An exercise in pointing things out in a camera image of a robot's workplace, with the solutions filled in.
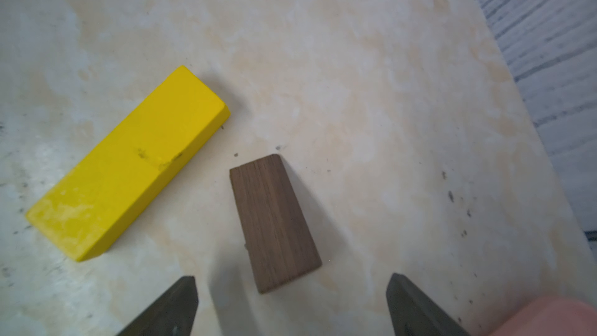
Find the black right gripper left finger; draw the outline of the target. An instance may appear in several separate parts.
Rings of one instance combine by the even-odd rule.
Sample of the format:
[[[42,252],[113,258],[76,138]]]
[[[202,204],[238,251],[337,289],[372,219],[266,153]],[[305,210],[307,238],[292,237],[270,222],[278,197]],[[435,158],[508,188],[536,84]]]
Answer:
[[[194,276],[183,276],[118,335],[189,336],[198,305]]]

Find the yellow rectangular block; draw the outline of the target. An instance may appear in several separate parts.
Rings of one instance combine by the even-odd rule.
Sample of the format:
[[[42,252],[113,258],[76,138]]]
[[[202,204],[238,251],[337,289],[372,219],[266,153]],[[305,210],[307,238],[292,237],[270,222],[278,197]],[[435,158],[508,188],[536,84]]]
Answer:
[[[230,116],[180,66],[27,213],[73,261],[105,253]]]

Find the dark brown triangular block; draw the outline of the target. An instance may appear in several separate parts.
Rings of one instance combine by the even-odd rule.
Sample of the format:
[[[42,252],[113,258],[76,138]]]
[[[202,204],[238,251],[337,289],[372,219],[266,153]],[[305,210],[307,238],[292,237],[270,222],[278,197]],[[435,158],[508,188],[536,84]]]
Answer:
[[[257,290],[266,294],[323,265],[278,154],[229,171]]]

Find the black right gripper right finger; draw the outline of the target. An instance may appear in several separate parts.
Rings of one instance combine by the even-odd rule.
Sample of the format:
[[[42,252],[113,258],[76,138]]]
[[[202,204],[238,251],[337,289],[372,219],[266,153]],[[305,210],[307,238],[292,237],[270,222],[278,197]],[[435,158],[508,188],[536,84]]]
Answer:
[[[395,335],[470,335],[406,275],[393,273],[386,301]]]

